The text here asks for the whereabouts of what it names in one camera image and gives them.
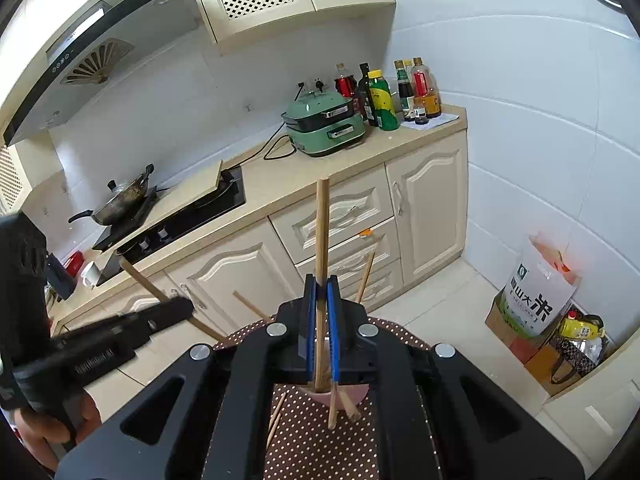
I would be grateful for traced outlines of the person left hand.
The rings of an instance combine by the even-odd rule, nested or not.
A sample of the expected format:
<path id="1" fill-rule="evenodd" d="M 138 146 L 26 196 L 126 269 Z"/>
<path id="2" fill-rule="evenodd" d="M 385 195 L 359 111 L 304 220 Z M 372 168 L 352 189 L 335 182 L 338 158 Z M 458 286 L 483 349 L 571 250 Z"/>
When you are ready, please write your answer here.
<path id="1" fill-rule="evenodd" d="M 96 402 L 89 393 L 80 398 L 81 424 L 77 429 L 76 442 L 85 440 L 89 434 L 102 425 L 102 418 Z M 62 444 L 70 440 L 70 432 L 59 420 L 45 414 L 39 414 L 31 408 L 20 408 L 13 412 L 17 434 L 24 447 L 35 457 L 40 465 L 56 471 L 58 458 L 50 448 L 51 444 Z"/>

